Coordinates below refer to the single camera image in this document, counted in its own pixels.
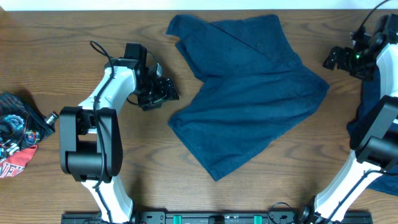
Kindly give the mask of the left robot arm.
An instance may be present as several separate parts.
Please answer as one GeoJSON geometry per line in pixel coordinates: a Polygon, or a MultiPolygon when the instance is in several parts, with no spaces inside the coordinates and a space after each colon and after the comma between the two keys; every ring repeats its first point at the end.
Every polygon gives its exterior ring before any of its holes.
{"type": "Polygon", "coordinates": [[[78,106],[60,112],[60,165],[92,194],[98,213],[66,213],[62,223],[140,223],[134,202],[119,175],[123,144],[118,115],[131,95],[144,111],[178,100],[173,80],[165,78],[159,63],[148,67],[147,49],[126,44],[122,57],[112,57],[96,41],[93,49],[105,56],[104,76],[92,94],[78,106]]]}

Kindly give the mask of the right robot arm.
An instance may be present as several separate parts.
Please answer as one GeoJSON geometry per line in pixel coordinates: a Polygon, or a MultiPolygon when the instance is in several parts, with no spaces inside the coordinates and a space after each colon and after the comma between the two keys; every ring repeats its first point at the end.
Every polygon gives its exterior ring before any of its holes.
{"type": "Polygon", "coordinates": [[[355,127],[350,154],[329,186],[303,209],[297,223],[342,223],[350,205],[380,176],[392,176],[397,164],[397,15],[382,16],[372,35],[364,26],[351,34],[352,48],[333,47],[323,67],[339,68],[363,81],[379,72],[376,105],[355,127]]]}

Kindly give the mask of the dark blue shorts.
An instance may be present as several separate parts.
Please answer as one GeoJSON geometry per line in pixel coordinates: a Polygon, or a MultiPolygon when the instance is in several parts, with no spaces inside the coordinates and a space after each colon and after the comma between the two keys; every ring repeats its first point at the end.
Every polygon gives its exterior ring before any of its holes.
{"type": "Polygon", "coordinates": [[[213,180],[226,177],[314,114],[329,85],[289,45],[274,14],[167,28],[202,87],[169,126],[213,180]]]}

